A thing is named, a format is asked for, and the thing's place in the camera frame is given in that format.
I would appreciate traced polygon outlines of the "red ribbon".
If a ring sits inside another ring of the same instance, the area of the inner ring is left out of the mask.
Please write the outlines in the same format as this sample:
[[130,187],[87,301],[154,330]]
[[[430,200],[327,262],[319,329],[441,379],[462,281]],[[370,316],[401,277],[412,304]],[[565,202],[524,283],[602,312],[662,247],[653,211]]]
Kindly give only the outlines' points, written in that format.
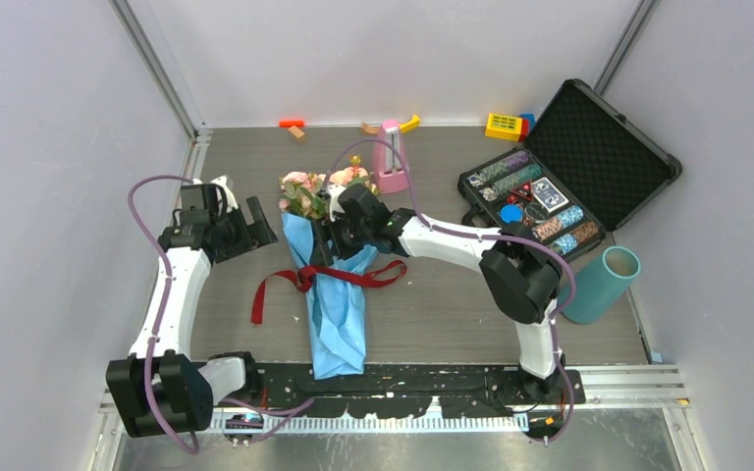
[[266,284],[273,278],[284,279],[290,282],[297,291],[307,293],[317,284],[320,276],[340,280],[359,288],[384,288],[401,279],[406,273],[407,266],[401,260],[394,260],[381,269],[364,274],[314,265],[306,265],[295,271],[277,271],[264,278],[259,284],[252,302],[250,322],[253,325],[263,323]]

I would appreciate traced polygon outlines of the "pink flower bouquet blue wrap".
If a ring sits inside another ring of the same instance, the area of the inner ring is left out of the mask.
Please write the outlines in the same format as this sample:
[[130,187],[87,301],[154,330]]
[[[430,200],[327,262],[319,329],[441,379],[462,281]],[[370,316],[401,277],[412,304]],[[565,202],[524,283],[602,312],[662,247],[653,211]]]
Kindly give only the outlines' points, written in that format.
[[[308,264],[313,248],[310,222],[328,214],[328,206],[317,196],[325,181],[329,185],[364,183],[369,189],[376,188],[356,155],[350,158],[348,167],[330,175],[290,172],[280,178],[284,235],[299,268]],[[362,288],[320,276],[307,292],[306,303],[313,377],[325,380],[362,373],[366,358]]]

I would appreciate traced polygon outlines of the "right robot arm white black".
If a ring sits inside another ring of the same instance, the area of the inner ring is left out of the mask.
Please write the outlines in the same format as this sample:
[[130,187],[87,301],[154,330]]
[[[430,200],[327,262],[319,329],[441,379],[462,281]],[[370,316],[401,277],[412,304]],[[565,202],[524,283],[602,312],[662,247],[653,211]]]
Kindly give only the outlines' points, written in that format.
[[318,200],[327,214],[312,225],[313,264],[329,266],[370,246],[383,254],[436,259],[479,273],[496,306],[515,323],[524,395],[541,403],[560,390],[564,367],[554,350],[550,317],[562,265],[524,225],[472,228],[408,208],[391,211],[362,183],[331,184],[319,190]]

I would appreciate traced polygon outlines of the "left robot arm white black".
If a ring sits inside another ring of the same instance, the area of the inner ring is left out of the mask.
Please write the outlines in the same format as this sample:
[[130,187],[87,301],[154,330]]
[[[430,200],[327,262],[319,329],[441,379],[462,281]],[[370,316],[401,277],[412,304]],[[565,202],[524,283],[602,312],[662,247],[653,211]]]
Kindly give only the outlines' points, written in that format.
[[190,359],[191,335],[200,295],[213,268],[276,242],[255,196],[237,201],[228,176],[209,182],[178,179],[180,205],[170,224],[155,235],[135,206],[135,223],[156,250],[157,280],[143,324],[129,353],[109,362],[105,379],[129,436],[145,438],[204,431],[226,398],[254,404],[262,382],[248,352],[222,353],[205,362]]

